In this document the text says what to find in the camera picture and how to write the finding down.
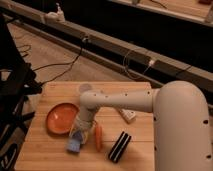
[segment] orange carrot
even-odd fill
[[[95,124],[95,145],[97,151],[101,151],[102,147],[102,127],[96,122]]]

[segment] cable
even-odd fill
[[[185,69],[178,71],[178,72],[174,75],[174,77],[177,77],[177,76],[180,75],[181,73],[188,71],[191,67],[193,67],[193,65],[190,65],[190,66],[186,67]]]
[[[25,50],[19,50],[20,53],[22,53],[22,52],[28,52],[29,50],[31,50],[31,45],[28,45],[28,44],[22,45],[22,46],[17,46],[18,49],[21,49],[23,47],[27,47],[27,48]]]
[[[141,48],[135,48],[135,49],[130,49],[126,55],[124,56],[124,59],[123,59],[123,67],[124,67],[124,71],[125,73],[128,75],[129,78],[133,79],[133,80],[137,80],[137,79],[140,79],[142,78],[141,76],[138,76],[138,77],[134,77],[132,74],[130,74],[129,72],[129,64],[130,64],[130,59],[127,58],[127,56],[132,52],[132,51],[135,51],[135,50],[139,50]],[[150,67],[152,67],[154,64],[155,64],[156,60],[154,59],[151,59],[149,61],[149,64],[148,66],[146,67],[146,69],[143,71],[143,75],[149,70]]]
[[[155,1],[155,0],[150,0],[151,2],[153,3],[156,3],[158,5],[160,5],[161,7],[163,7],[164,9],[167,9],[167,7],[165,5],[163,5],[162,3],[158,2],[158,1]]]
[[[40,69],[44,69],[44,68],[46,68],[46,67],[51,67],[51,66],[56,66],[56,65],[69,65],[69,68],[68,68],[68,69],[66,69],[64,72],[62,72],[62,73],[56,75],[56,76],[53,77],[52,79],[42,82],[42,83],[41,83],[41,86],[44,85],[44,84],[47,83],[47,82],[54,81],[55,79],[61,77],[61,76],[64,75],[65,73],[69,72],[69,71],[72,69],[72,67],[73,67],[73,65],[75,64],[75,62],[76,62],[76,61],[78,60],[78,58],[81,56],[82,50],[83,50],[83,47],[80,48],[80,51],[79,51],[78,55],[77,55],[77,56],[75,57],[75,59],[74,59],[73,61],[71,61],[71,62],[49,64],[49,65],[45,65],[45,66],[42,66],[42,67],[39,67],[39,68],[34,69],[33,71],[38,71],[38,70],[40,70]]]

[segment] bottle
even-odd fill
[[[64,12],[61,10],[59,3],[56,3],[56,5],[57,5],[57,9],[58,9],[58,11],[57,11],[58,20],[60,22],[65,22]]]

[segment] bowl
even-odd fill
[[[78,107],[72,103],[56,105],[46,117],[47,130],[54,134],[69,133],[78,111]]]

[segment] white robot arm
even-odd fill
[[[161,89],[106,95],[89,90],[80,97],[75,127],[87,131],[102,106],[154,114],[156,171],[212,171],[208,107],[193,84],[174,81]]]

